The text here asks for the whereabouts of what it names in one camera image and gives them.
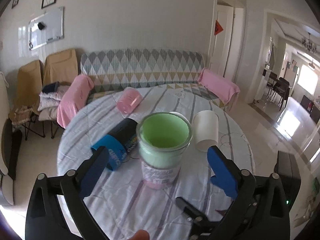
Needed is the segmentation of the operator hand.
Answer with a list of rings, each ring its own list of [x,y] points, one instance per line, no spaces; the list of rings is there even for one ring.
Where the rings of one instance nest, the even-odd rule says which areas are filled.
[[[149,240],[150,235],[145,230],[138,230],[129,240]]]

